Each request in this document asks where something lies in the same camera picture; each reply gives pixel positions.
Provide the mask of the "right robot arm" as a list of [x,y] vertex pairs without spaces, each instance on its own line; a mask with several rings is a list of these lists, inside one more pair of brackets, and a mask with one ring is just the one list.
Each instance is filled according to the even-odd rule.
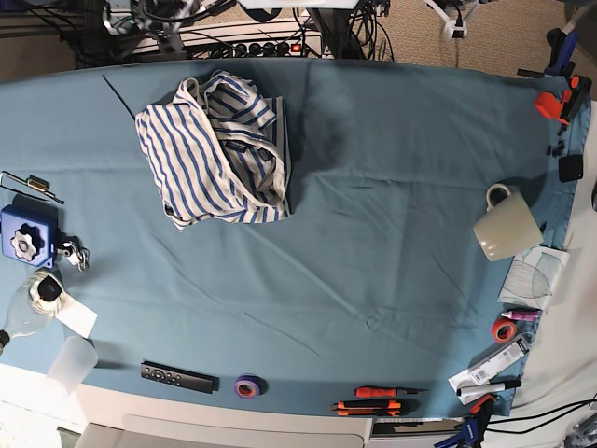
[[153,38],[161,52],[180,52],[183,43],[179,31],[209,15],[202,1],[131,1],[128,13],[118,17],[105,1],[102,20],[112,36],[136,36],[141,42]]

